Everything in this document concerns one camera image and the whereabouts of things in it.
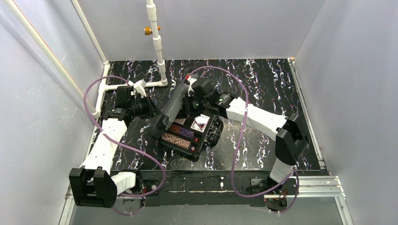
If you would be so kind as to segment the red triangular button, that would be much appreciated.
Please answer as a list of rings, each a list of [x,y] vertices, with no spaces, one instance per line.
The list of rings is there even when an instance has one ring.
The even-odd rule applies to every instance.
[[[208,118],[196,117],[194,119],[194,122],[193,122],[191,128],[196,130],[196,131],[203,132],[205,130],[205,127],[206,127],[207,123],[208,123]]]

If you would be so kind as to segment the orange black poker chip stack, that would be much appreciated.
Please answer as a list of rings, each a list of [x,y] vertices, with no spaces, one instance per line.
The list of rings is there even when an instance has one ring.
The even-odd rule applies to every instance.
[[[181,127],[173,124],[170,126],[169,131],[174,134],[179,134],[181,131]]]

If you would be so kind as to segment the black poker set case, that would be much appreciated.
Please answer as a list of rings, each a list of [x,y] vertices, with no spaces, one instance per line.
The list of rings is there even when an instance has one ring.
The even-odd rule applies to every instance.
[[[161,116],[158,118],[158,121],[153,126],[151,130],[151,135],[166,148],[175,151],[177,154],[184,156],[185,158],[188,158],[191,161],[196,161],[200,157],[200,153],[203,148],[214,147],[218,143],[223,131],[223,121],[220,119],[219,111],[218,114],[212,114],[209,111],[201,113],[203,115],[207,115],[210,117],[210,121],[206,126],[204,133],[191,129],[191,124],[195,117],[185,118],[186,121],[184,125],[174,123],[175,119],[182,119],[183,96],[187,93],[188,93],[187,84],[184,82],[179,83],[178,87],[171,95],[169,101],[166,103],[163,113],[161,114]],[[220,96],[219,92],[215,94],[215,100],[218,96]],[[173,124],[194,132],[194,137],[192,139],[187,139],[179,134],[174,134],[170,132],[169,128]],[[165,133],[169,133],[178,136],[180,138],[183,138],[187,141],[190,141],[191,147],[195,147],[196,151],[191,152],[191,147],[188,150],[185,150],[175,145],[165,143],[164,141],[161,140],[161,137]],[[198,143],[194,141],[195,138],[199,138]]]

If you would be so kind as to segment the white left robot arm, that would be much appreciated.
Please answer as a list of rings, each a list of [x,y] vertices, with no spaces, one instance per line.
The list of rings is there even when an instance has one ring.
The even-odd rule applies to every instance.
[[[77,206],[111,208],[118,195],[137,187],[134,172],[111,175],[117,142],[135,117],[143,120],[160,114],[144,88],[119,86],[115,107],[103,115],[101,128],[93,148],[79,168],[71,169],[69,181]]]

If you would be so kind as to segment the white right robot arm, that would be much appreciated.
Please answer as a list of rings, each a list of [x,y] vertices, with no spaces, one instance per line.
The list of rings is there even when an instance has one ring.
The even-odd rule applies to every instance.
[[[209,111],[248,125],[275,141],[276,161],[267,178],[270,187],[291,173],[299,157],[311,143],[305,121],[297,114],[286,117],[270,113],[233,94],[220,93],[207,79],[191,76],[184,80],[182,85],[185,89],[182,117]]]

